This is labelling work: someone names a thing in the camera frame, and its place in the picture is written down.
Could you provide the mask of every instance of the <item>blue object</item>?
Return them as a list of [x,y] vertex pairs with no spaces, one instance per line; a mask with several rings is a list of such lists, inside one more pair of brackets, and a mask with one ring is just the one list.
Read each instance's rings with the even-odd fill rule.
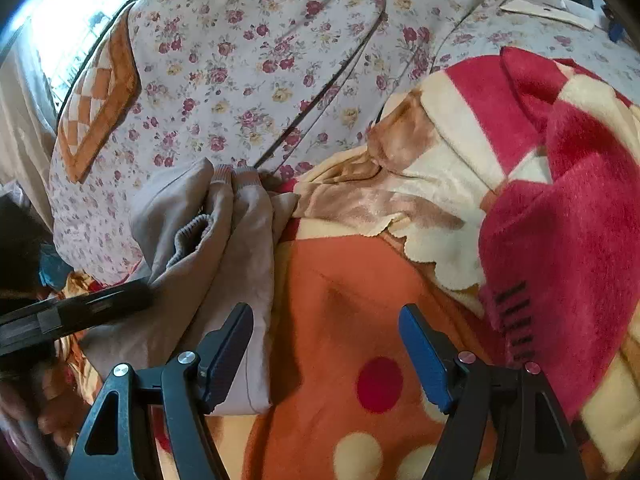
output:
[[449,393],[447,369],[408,306],[400,310],[398,328],[427,399],[436,404],[442,413],[449,413],[453,398]]
[[609,27],[609,39],[613,41],[613,43],[617,43],[618,40],[625,33],[625,28],[618,22],[612,22]]
[[50,286],[53,290],[60,291],[65,288],[66,277],[74,270],[66,263],[51,244],[40,246],[40,283]]

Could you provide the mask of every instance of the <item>cream polka dot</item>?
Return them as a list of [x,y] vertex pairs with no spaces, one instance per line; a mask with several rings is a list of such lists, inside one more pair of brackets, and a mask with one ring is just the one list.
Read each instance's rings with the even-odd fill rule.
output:
[[449,415],[445,415],[442,413],[435,404],[431,404],[427,400],[427,396],[424,394],[424,390],[420,394],[420,402],[422,403],[422,408],[427,416],[433,421],[439,424],[445,424]]
[[382,449],[369,433],[350,433],[334,449],[336,480],[376,480],[382,467]]
[[435,446],[414,449],[402,459],[396,473],[396,480],[422,480],[435,451]]
[[478,471],[473,480],[489,480],[489,473],[491,472],[491,464],[484,466],[480,471]]

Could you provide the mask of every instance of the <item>window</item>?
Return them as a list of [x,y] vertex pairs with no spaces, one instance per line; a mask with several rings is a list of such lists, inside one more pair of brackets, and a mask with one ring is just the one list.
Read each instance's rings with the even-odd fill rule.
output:
[[31,15],[33,38],[56,111],[111,19],[127,0],[43,0]]

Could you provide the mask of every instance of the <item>ribbed cuff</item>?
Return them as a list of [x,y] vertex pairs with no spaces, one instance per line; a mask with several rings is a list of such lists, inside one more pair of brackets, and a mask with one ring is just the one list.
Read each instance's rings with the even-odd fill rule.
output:
[[229,164],[219,164],[215,168],[213,168],[211,181],[231,184],[231,174],[233,173],[233,170],[234,168]]
[[234,170],[234,190],[242,189],[245,186],[261,186],[258,172],[251,167],[235,168]]

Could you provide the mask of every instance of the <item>bed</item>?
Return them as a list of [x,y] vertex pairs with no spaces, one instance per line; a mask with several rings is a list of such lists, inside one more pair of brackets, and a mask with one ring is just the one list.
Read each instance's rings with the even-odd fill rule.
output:
[[506,44],[573,57],[631,99],[640,57],[604,31],[498,9],[504,0],[139,0],[129,34],[141,91],[72,184],[50,169],[61,256],[103,283],[140,259],[130,200],[159,168],[203,155],[272,186],[364,142],[388,96]]

